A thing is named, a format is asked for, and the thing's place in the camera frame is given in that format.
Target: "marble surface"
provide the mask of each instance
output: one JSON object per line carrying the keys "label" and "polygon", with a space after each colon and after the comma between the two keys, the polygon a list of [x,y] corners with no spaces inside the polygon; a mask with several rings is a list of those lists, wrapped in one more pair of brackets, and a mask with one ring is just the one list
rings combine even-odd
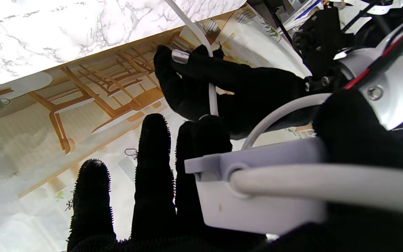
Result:
{"label": "marble surface", "polygon": [[[245,0],[176,0],[192,21]],[[180,27],[162,0],[0,0],[0,84]]]}

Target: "black mechanical component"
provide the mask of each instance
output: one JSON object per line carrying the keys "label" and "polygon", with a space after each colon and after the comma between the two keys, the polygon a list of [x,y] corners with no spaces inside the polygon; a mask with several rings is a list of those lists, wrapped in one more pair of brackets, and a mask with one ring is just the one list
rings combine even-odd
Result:
{"label": "black mechanical component", "polygon": [[403,25],[391,36],[390,40],[388,40],[387,45],[385,46],[385,50],[387,50],[393,41],[398,37],[399,34],[403,32]]}
{"label": "black mechanical component", "polygon": [[293,47],[301,51],[303,63],[314,81],[328,76],[329,70],[337,64],[335,55],[350,45],[352,34],[341,32],[336,7],[317,11],[293,35]]}

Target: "black wire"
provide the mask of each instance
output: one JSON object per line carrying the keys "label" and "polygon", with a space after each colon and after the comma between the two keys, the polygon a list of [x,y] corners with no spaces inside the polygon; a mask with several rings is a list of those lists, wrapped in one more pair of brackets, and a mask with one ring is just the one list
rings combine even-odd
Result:
{"label": "black wire", "polygon": [[387,22],[381,15],[372,15],[374,22],[379,25],[380,30],[385,34],[385,36],[388,36],[391,33],[391,29],[388,26]]}
{"label": "black wire", "polygon": [[299,53],[298,50],[296,50],[293,46],[293,42],[291,40],[290,35],[288,34],[287,30],[285,29],[284,25],[282,24],[281,20],[278,18],[278,16],[276,15],[276,13],[274,12],[273,8],[271,7],[270,3],[267,0],[262,0],[262,2],[264,2],[264,5],[267,7],[268,11],[270,12],[271,17],[273,18],[273,21],[275,21],[275,24],[281,28],[281,30],[283,31],[284,35],[286,36],[288,43],[290,43],[291,47],[293,48],[293,50],[296,51],[296,53],[298,53],[298,55],[301,57],[301,53]]}
{"label": "black wire", "polygon": [[383,72],[385,72],[391,65],[396,61],[396,59],[401,56],[403,53],[403,37],[399,39],[399,42],[393,49],[385,56],[381,56],[377,58],[373,63],[371,63],[368,67],[370,71],[366,74],[356,85],[355,88],[363,86],[364,84],[376,79]]}
{"label": "black wire", "polygon": [[363,15],[365,15],[365,14],[368,12],[368,10],[370,10],[372,7],[374,7],[374,5],[376,5],[376,4],[379,3],[380,1],[381,1],[381,0],[375,0],[375,1],[372,1],[371,3],[369,3],[369,5],[366,6],[366,8],[364,8],[363,10],[361,10],[361,11],[357,14],[357,16],[354,16],[354,18],[353,18],[351,21],[349,21],[349,23],[346,24],[345,27],[343,27],[342,33],[344,33],[344,32],[346,32],[347,30],[349,30],[349,28],[350,28],[353,24],[355,24],[355,22],[357,22],[357,20],[359,20]]}
{"label": "black wire", "polygon": [[396,39],[396,37],[403,32],[403,25],[399,27],[399,29],[391,36],[391,38],[388,40],[387,45],[385,46],[385,50],[390,47],[390,45],[393,43],[393,41]]}

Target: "white plastic component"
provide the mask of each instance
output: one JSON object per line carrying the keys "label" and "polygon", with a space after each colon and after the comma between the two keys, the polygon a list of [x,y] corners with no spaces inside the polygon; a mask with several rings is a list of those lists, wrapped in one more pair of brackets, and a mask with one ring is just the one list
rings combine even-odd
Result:
{"label": "white plastic component", "polygon": [[238,193],[299,197],[403,212],[403,170],[350,164],[293,164],[236,171]]}
{"label": "white plastic component", "polygon": [[200,182],[228,181],[237,169],[264,166],[315,164],[327,161],[326,147],[320,138],[274,143],[247,150],[216,153],[184,161],[185,172]]}
{"label": "white plastic component", "polygon": [[306,222],[325,219],[323,202],[241,197],[225,181],[196,183],[205,224],[216,228],[281,235]]}
{"label": "white plastic component", "polygon": [[[203,32],[194,24],[192,21],[184,14],[184,12],[176,5],[176,3],[172,0],[164,0],[178,15],[178,17],[189,27],[189,29],[197,36],[200,42],[206,46],[208,49],[209,57],[212,57],[212,49],[209,44],[208,39],[205,37]],[[218,116],[219,110],[217,108],[217,92],[215,91],[215,86],[212,83],[209,83],[209,109],[211,115]]]}
{"label": "white plastic component", "polygon": [[256,233],[283,234],[305,222],[321,222],[323,202],[288,197],[245,196],[228,183],[237,169],[252,170],[271,165],[321,163],[326,149],[320,138],[309,138],[213,154],[184,161],[186,173],[197,180],[206,225]]}
{"label": "white plastic component", "polygon": [[295,110],[302,109],[304,107],[315,106],[322,104],[329,96],[330,93],[327,94],[313,94],[311,96],[304,96],[288,102],[281,107],[278,107],[277,110],[274,110],[268,116],[266,116],[262,121],[260,121],[254,129],[250,132],[247,139],[245,140],[242,150],[251,148],[253,143],[256,142],[256,139],[262,134],[268,127],[270,127],[273,123],[281,119],[282,117],[290,114]]}

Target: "gloved hand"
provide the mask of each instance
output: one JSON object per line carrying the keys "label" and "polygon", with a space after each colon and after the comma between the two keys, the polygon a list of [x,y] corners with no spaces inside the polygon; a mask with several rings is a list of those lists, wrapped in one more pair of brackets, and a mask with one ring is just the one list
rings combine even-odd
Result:
{"label": "gloved hand", "polygon": [[[213,54],[209,57],[206,47],[201,45],[190,53],[187,64],[179,64],[172,60],[169,48],[158,46],[155,74],[170,107],[192,121],[209,114],[209,82],[233,92],[234,95],[217,94],[219,117],[231,139],[247,137],[273,110],[309,94],[304,79],[291,72],[224,61],[221,48]],[[314,112],[313,107],[296,111],[268,130],[306,125]]]}
{"label": "gloved hand", "polygon": [[[379,124],[357,90],[333,94],[320,107],[313,127],[331,162],[403,169],[401,143]],[[67,251],[403,251],[403,214],[342,204],[330,205],[324,223],[307,223],[262,247],[255,247],[264,239],[259,234],[207,227],[195,178],[184,173],[184,160],[231,148],[219,118],[185,122],[177,139],[174,205],[170,135],[161,115],[147,116],[137,159],[131,239],[116,241],[108,170],[101,161],[88,160],[76,183]]]}
{"label": "gloved hand", "polygon": [[135,206],[131,238],[117,242],[110,208],[110,177],[104,163],[88,160],[80,168],[74,193],[74,215],[67,251],[246,251],[261,244],[264,234],[206,226],[195,177],[185,174],[184,160],[230,152],[227,131],[218,117],[186,121],[176,146],[176,195],[169,167],[171,139],[160,114],[142,124],[135,174]]}

